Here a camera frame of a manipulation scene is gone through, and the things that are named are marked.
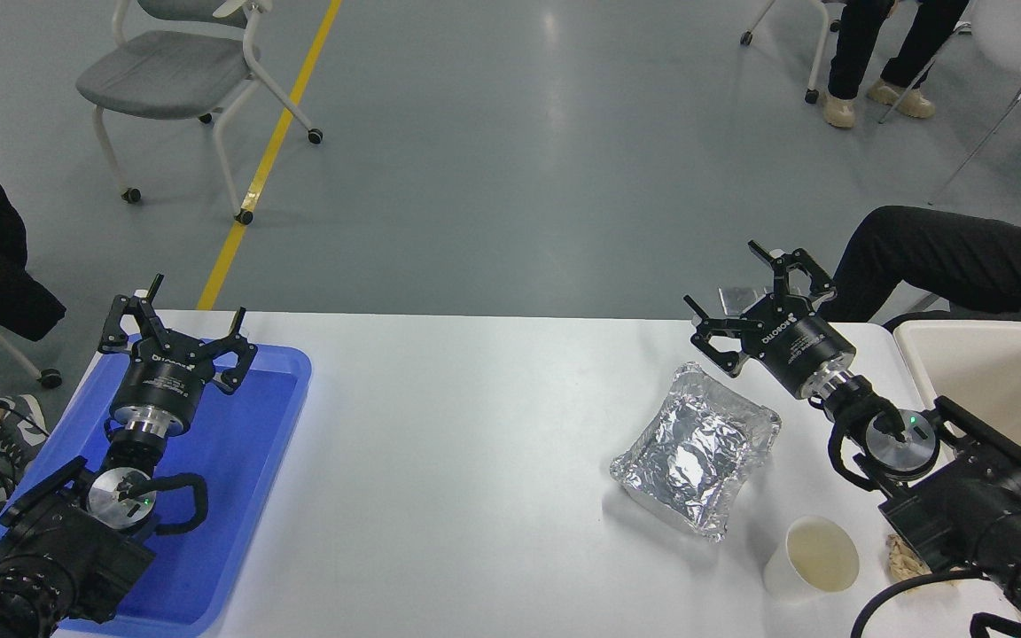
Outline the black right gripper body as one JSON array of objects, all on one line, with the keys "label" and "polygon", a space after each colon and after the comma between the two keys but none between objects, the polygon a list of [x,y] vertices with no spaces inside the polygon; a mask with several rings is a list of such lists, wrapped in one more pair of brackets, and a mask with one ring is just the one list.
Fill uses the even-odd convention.
[{"label": "black right gripper body", "polygon": [[855,358],[856,348],[819,318],[806,296],[767,295],[743,318],[751,323],[743,331],[743,351],[798,399],[814,394],[809,383],[815,373],[848,369]]}]

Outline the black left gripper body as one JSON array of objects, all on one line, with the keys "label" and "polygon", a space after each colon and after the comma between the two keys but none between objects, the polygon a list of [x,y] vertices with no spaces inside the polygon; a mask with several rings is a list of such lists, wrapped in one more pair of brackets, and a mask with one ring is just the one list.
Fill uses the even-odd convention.
[{"label": "black left gripper body", "polygon": [[130,364],[113,397],[113,419],[129,423],[150,409],[171,415],[171,424],[190,424],[214,376],[208,359],[185,359],[162,351],[155,342],[131,347]]}]

